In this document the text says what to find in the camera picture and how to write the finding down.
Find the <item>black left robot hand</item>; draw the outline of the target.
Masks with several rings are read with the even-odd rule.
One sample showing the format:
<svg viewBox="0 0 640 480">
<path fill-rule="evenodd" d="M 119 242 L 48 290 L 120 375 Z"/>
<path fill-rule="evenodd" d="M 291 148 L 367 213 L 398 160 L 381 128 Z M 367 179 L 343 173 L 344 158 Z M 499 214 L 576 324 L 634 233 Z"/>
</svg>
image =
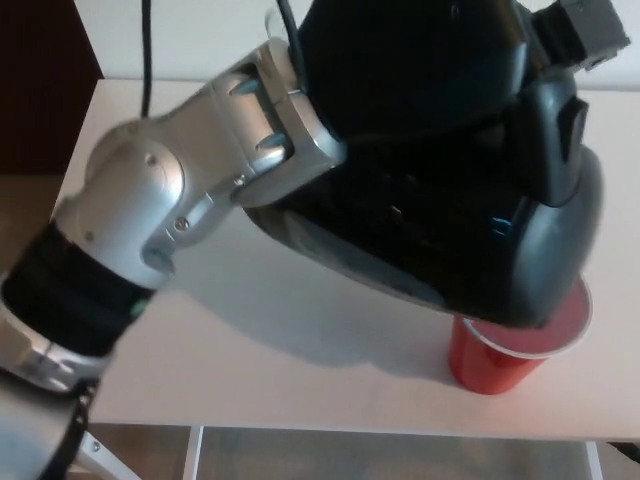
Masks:
<svg viewBox="0 0 640 480">
<path fill-rule="evenodd" d="M 629 44 L 609 1 L 315 1 L 299 40 L 309 98 L 346 141 L 467 126 Z"/>
</svg>

